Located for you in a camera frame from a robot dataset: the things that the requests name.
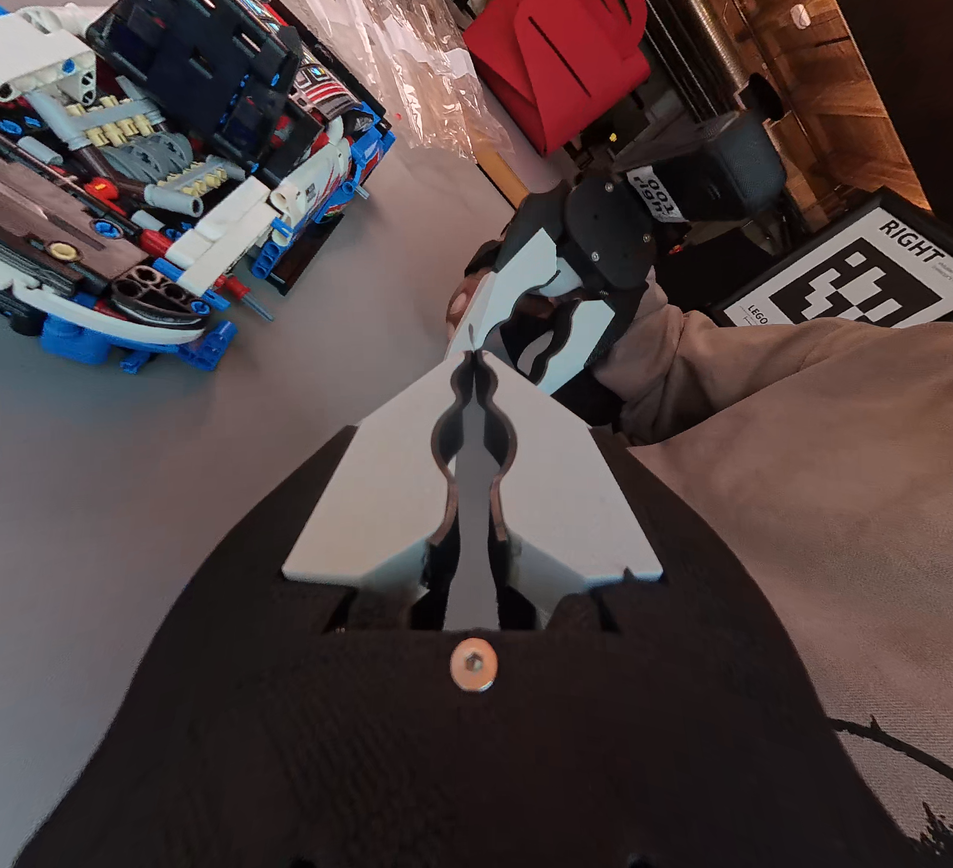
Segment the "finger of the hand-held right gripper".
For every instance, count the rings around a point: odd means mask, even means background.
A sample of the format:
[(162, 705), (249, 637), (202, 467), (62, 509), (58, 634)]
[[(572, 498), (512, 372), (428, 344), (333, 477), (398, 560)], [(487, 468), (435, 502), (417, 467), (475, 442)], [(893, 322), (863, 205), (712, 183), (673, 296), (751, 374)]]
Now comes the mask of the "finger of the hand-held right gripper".
[(497, 263), (486, 267), (490, 271), (479, 284), (469, 309), (453, 334), (448, 332), (447, 360), (459, 353), (485, 348), (493, 332), (517, 317), (520, 300), (542, 296), (539, 289), (557, 277), (555, 243), (543, 229), (534, 232), (507, 257), (503, 255), (510, 244), (499, 244)]
[(518, 373), (554, 396), (584, 371), (613, 319), (604, 298), (570, 294), (520, 300), (514, 326)]

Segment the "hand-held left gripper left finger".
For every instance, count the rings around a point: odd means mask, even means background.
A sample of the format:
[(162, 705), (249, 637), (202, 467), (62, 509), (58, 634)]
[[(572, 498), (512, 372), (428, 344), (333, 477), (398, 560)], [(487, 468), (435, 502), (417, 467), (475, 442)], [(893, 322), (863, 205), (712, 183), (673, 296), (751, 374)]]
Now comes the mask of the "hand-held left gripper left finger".
[(282, 566), (286, 579), (369, 593), (397, 604), (411, 626), (444, 626), (474, 359), (452, 354), (355, 427)]

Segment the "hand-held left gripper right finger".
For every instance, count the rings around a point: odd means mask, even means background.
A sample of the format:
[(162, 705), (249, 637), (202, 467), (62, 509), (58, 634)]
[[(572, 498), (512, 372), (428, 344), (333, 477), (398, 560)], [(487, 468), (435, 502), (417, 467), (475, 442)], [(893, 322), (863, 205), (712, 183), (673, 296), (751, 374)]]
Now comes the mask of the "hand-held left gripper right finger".
[(591, 427), (493, 353), (475, 354), (475, 388), (498, 464), (488, 554), (500, 626), (544, 626), (565, 597), (660, 580)]

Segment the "toy brick race car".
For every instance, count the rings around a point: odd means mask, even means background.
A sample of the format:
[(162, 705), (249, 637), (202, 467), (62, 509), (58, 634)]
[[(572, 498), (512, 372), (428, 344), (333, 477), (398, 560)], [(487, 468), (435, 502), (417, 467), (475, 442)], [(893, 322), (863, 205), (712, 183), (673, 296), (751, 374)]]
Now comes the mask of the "toy brick race car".
[(272, 321), (237, 268), (288, 294), (396, 140), (279, 0), (2, 11), (1, 80), (2, 321), (128, 374)]

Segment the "person's right forearm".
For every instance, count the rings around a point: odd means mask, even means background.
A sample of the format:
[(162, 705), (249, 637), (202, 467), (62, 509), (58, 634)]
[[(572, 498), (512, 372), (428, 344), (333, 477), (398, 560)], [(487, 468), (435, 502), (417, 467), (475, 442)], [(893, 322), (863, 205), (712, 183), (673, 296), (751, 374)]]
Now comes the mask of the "person's right forearm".
[(951, 366), (951, 323), (904, 329), (825, 317), (798, 325), (721, 327), (671, 304), (650, 267), (626, 332), (590, 370), (623, 403), (622, 426), (654, 444), (795, 374), (871, 348), (889, 364), (914, 353)]

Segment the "person's right hand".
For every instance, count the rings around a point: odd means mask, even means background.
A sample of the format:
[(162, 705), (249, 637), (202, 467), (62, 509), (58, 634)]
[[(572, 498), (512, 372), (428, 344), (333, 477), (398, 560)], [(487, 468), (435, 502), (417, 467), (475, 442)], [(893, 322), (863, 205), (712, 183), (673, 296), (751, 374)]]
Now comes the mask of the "person's right hand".
[(458, 289), (455, 291), (447, 306), (445, 321), (448, 332), (453, 332), (459, 326), (460, 321), (466, 314), (471, 302), (475, 296), (477, 288), (490, 270), (482, 268), (470, 274), (467, 274)]

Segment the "red felt bag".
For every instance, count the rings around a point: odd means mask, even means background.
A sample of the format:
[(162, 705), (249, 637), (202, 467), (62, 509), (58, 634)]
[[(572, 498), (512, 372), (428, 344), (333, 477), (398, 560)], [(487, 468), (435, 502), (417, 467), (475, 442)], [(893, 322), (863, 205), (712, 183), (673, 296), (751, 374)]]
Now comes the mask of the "red felt bag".
[(650, 75), (645, 0), (491, 0), (463, 33), (477, 74), (549, 155)]

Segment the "person's beige sweatshirt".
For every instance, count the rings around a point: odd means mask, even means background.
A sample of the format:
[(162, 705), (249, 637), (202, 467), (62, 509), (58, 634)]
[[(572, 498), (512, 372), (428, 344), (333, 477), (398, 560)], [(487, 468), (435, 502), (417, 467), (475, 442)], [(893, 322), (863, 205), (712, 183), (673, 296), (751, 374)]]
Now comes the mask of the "person's beige sweatshirt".
[(700, 418), (662, 417), (661, 376), (620, 385), (639, 457), (755, 577), (916, 864), (951, 866), (949, 350), (857, 350)]

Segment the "framed black-and-white tag sign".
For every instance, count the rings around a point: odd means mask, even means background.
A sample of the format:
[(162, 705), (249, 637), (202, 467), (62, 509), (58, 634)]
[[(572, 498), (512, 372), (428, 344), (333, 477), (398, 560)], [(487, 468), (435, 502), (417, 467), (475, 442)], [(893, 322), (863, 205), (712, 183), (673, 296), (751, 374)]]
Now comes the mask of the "framed black-and-white tag sign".
[(881, 188), (709, 316), (727, 327), (824, 318), (893, 329), (950, 322), (951, 226)]

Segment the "clear plastic bags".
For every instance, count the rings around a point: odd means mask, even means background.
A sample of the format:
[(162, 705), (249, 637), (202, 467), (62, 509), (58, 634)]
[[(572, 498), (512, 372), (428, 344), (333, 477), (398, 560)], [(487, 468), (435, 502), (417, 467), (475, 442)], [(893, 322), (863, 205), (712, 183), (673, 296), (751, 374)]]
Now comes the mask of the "clear plastic bags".
[(468, 159), (513, 151), (447, 0), (282, 0), (382, 103), (399, 139)]

